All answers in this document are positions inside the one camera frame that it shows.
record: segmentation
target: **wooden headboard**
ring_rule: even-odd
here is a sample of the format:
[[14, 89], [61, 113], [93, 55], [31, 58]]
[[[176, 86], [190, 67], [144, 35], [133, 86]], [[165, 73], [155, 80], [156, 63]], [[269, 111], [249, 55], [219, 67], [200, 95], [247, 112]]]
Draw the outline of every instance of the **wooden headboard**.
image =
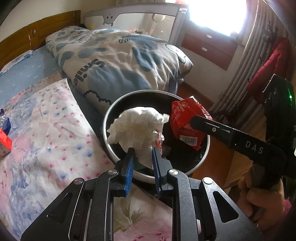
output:
[[27, 50], [44, 46], [50, 34], [72, 25], [80, 25], [80, 10], [43, 18], [16, 31], [0, 42], [0, 69]]

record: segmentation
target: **red box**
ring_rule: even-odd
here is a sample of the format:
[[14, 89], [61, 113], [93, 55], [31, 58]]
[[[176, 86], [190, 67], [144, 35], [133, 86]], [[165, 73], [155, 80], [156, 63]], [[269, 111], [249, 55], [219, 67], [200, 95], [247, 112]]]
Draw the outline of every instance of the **red box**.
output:
[[0, 156], [5, 156], [11, 151], [12, 141], [0, 128]]
[[206, 109], [192, 96], [172, 103], [172, 114], [169, 122], [176, 138], [190, 145], [195, 150], [199, 150], [206, 134], [192, 129], [189, 124], [191, 118], [195, 115], [213, 120]]

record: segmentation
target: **white tissue paper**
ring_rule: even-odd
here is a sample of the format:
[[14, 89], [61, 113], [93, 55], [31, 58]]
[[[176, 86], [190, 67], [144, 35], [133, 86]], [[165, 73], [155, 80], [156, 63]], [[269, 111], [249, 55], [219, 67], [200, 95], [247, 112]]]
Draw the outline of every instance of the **white tissue paper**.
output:
[[168, 122], [169, 115], [160, 114], [151, 107], [136, 107], [126, 110], [114, 120], [107, 132], [110, 133], [107, 142], [119, 142], [127, 152], [130, 147], [135, 149], [138, 161], [153, 169], [152, 148], [159, 147], [164, 141], [163, 125]]

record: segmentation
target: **floral blanket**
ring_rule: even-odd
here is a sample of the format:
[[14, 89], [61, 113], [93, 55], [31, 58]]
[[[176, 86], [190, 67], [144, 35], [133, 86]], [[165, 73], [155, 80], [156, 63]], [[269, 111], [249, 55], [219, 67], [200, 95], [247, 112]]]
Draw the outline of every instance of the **floral blanket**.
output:
[[[72, 180], [114, 167], [56, 73], [14, 96], [5, 106], [11, 153], [0, 159], [0, 220], [19, 240]], [[172, 211], [133, 186], [114, 204], [115, 241], [171, 240]]]

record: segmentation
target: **wooden dresser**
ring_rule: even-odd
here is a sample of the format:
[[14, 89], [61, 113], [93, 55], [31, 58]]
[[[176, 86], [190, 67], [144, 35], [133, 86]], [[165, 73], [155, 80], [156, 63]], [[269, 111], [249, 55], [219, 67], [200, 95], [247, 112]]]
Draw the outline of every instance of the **wooden dresser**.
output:
[[190, 21], [182, 47], [206, 58], [224, 70], [232, 60], [238, 44], [230, 37]]

